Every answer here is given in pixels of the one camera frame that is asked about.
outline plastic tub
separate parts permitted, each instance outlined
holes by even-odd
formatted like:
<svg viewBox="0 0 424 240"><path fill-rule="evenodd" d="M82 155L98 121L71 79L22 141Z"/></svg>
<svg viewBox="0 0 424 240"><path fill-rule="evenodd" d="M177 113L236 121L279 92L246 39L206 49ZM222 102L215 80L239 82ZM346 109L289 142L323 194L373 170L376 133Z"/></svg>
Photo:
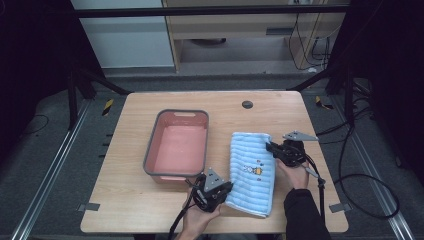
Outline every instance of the plastic tub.
<svg viewBox="0 0 424 240"><path fill-rule="evenodd" d="M209 116L203 110L161 111L143 163L157 183L194 179L205 168Z"/></svg>

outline wooden table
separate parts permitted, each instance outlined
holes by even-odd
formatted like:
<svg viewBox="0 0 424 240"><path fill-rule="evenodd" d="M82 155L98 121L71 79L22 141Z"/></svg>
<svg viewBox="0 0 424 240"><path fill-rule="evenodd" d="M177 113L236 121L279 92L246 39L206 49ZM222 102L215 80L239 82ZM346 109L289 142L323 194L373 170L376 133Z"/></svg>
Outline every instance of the wooden table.
<svg viewBox="0 0 424 240"><path fill-rule="evenodd" d="M253 102L245 109L242 102ZM106 158L90 198L100 204L87 210L81 223L86 233L166 233L186 199L187 185L157 184L143 170L144 155L157 114L163 109L201 109L209 114L206 168L212 167L229 179L230 140L233 132L262 132L282 143L282 135L298 130L314 135L303 99L298 92L154 92L133 93L126 100ZM339 203L328 167L318 142L305 142L305 150L315 161L325 188L326 223L330 232L348 228L343 212L331 213L328 206ZM283 173L276 170L271 215L258 218L222 208L205 233L283 233L286 218L283 201L288 188ZM317 180L310 189L319 204ZM180 231L182 221L176 232Z"/></svg>

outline wire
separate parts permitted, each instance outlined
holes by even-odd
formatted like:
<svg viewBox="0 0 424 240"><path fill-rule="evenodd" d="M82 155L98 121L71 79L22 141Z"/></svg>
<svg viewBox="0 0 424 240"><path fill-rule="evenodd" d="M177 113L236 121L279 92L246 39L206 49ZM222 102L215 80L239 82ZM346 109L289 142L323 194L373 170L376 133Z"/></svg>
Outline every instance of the wire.
<svg viewBox="0 0 424 240"><path fill-rule="evenodd" d="M305 154L305 157L306 157L306 160L309 162L309 164L314 169L315 173L317 174L318 189L319 189L320 213L321 213L322 222L325 224L325 207L324 207L324 184L325 184L325 180L321 178L321 175L318 172L318 168L315 165L314 160L308 154Z"/></svg>
<svg viewBox="0 0 424 240"><path fill-rule="evenodd" d="M359 93L360 95L365 96L365 97L371 97L371 92L366 87L364 87L361 84L355 82L355 80L353 81L353 85L355 87L355 90L354 91L356 93Z"/></svg>
<svg viewBox="0 0 424 240"><path fill-rule="evenodd" d="M45 128L45 127L49 124L50 119L49 119L46 115L37 114L37 115L35 115L34 117L44 117L44 118L46 119L46 122L45 122L45 123L44 123L44 125L43 125L43 126L41 126L40 128L38 128L38 129L36 129L36 130L34 130L34 131L24 132L23 134L28 135L28 134L37 133L37 132L39 132L39 131L43 130L43 129L44 129L44 128Z"/></svg>
<svg viewBox="0 0 424 240"><path fill-rule="evenodd" d="M190 206L190 202L191 202L191 199L193 199L193 192L195 191L195 189L196 189L196 188L192 188L192 189L191 189L190 196L188 196L188 198L187 198L187 203L186 203L186 205L184 206L184 208L183 208L183 209L181 209L180 213L178 214L177 218L176 218L176 219L175 219L175 221L174 221L174 224L172 224L172 226L171 226L171 228L170 228L170 230L169 230L168 240L171 240L171 239L172 239L172 237L174 236L175 229L177 228L178 223L180 222L180 220L181 220L181 219L184 217L184 215L186 214L187 210L188 210L189 208L191 208L191 207L193 207L193 206L195 206L195 205L196 205L196 204L193 204L193 205L191 205L191 206Z"/></svg>
<svg viewBox="0 0 424 240"><path fill-rule="evenodd" d="M330 38L325 39L326 40L325 50L324 50L324 53L320 53L320 54L315 53L315 48L317 46L318 40L320 40L319 37L315 38L314 45L312 46L312 50L311 50L311 56L314 60L321 61L321 64L320 64L321 69L324 70L326 68L326 67L324 67L324 65L328 64L328 61L330 60L330 55L331 55L329 53L330 52Z"/></svg>
<svg viewBox="0 0 424 240"><path fill-rule="evenodd" d="M346 144L347 144L347 140L349 138L349 136L352 134L352 132L354 131L354 126L350 126L349 130L348 130L348 134L346 135L344 142L343 142L343 146L342 146L342 150L340 153L340 158L339 158L339 167L338 167L338 175L339 175L339 179L337 179L336 181L334 181L334 184L339 183L340 187L343 191L343 193L345 194L346 198L349 200L350 203L352 203L352 205L354 205L357 209L359 209L360 211L362 211L363 213L374 217L374 218L378 218L378 219L389 219L392 218L394 216L396 216L396 214L399 213L400 210L400 202L399 202L399 198L396 196L396 194L394 193L394 191L387 185L385 184L383 181L370 176L370 175L366 175L366 174L348 174L346 176L342 176L342 160L343 160L343 155L346 149ZM396 209L389 215L378 215L375 213L371 213L367 210L365 210L363 207L361 207L359 204L357 204L355 201L352 200L352 198L350 197L349 194L347 194L346 189L343 185L343 180L347 179L347 178L351 178L351 177L366 177L366 178L370 178L374 181L377 181L378 183L380 183L381 185L383 185L385 188L387 188L390 192L390 194L392 195L393 199L396 202Z"/></svg>
<svg viewBox="0 0 424 240"><path fill-rule="evenodd" d="M361 98L357 98L353 101L353 104L359 102L359 101L366 101L368 102L370 99L368 97L361 97Z"/></svg>
<svg viewBox="0 0 424 240"><path fill-rule="evenodd" d="M336 141L332 141L332 142L320 142L319 144L333 144L333 143L340 143L340 142L343 142L344 141L344 139L341 139L341 140L336 140Z"/></svg>
<svg viewBox="0 0 424 240"><path fill-rule="evenodd" d="M364 113L364 112L367 112L367 111L370 111L370 110L371 110L371 108L370 108L370 107L365 107L364 109L362 109L362 110L360 110L360 111L356 112L356 113L354 114L355 119L357 120L357 119L358 119L357 117L358 117L360 114L362 114L362 113ZM322 135L326 135L326 134L332 133L332 132L334 132L334 131L336 131L336 130L338 130L338 129L342 128L342 127L343 127L343 126L345 126L346 124L348 124L348 121L345 121L345 122L342 122L342 123L340 123L340 124L338 124L338 125L336 125L336 126L330 127L330 128L328 128L328 129L326 129L326 130L324 130L324 131L322 131L322 132L318 132L318 133L316 133L315 135L316 135L316 136L322 136Z"/></svg>
<svg viewBox="0 0 424 240"><path fill-rule="evenodd" d="M334 29L334 31L332 31L330 34L328 34L327 36L325 36L325 37L322 37L321 38L321 40L323 40L323 39L326 39L326 38L330 38L334 33L336 33L340 28L342 27L342 25L340 24L336 29Z"/></svg>
<svg viewBox="0 0 424 240"><path fill-rule="evenodd" d="M300 32L299 32L299 24L298 24L298 22L299 22L299 13L297 13L297 14L296 14L296 20L295 20L295 23L294 23L293 31L292 31L292 33L290 34L290 37L289 37L289 52L290 52L290 54L291 54L291 56L292 56L293 61L294 61L294 55L293 55L293 52L292 52L292 50L291 50L291 39L292 39L293 33L295 32L295 29L297 30L297 35L299 36L299 39L301 38L301 37L300 37ZM319 64L315 64L315 63L311 63L311 62L309 62L308 57L306 56L305 47L303 46L303 42L302 42L302 41L300 41L300 46L302 47L303 58L304 58L304 59L306 60L306 62L308 62L311 66L309 66L309 67L307 67L307 68L300 68L300 67L298 67L298 66L297 66L296 61L294 61L294 65L295 65L296 69L297 69L297 70L307 70L307 69L310 69L310 68L312 68L312 67L320 66Z"/></svg>

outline folded towel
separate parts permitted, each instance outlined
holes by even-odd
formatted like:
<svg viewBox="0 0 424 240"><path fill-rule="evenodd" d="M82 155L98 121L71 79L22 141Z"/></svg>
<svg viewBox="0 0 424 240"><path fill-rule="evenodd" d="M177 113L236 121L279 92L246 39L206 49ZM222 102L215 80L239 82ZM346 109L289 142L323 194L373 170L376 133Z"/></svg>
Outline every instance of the folded towel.
<svg viewBox="0 0 424 240"><path fill-rule="evenodd" d="M271 136L233 133L230 146L230 181L233 189L225 203L253 215L267 217L272 209L275 159L266 150Z"/></svg>

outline sticker on towel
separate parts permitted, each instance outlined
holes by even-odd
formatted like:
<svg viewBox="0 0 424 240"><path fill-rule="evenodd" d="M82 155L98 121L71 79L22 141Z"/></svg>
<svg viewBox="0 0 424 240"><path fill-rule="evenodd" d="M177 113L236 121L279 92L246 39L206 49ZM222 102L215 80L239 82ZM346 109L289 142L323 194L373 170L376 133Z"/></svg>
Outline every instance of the sticker on towel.
<svg viewBox="0 0 424 240"><path fill-rule="evenodd" d="M261 163L261 160L256 160L256 162L261 167L264 165L263 163ZM246 166L246 165L244 165L243 166L243 171L250 172L250 173L253 173L253 174L256 174L256 175L261 175L262 172L263 172L263 169L261 167L252 167L252 166Z"/></svg>

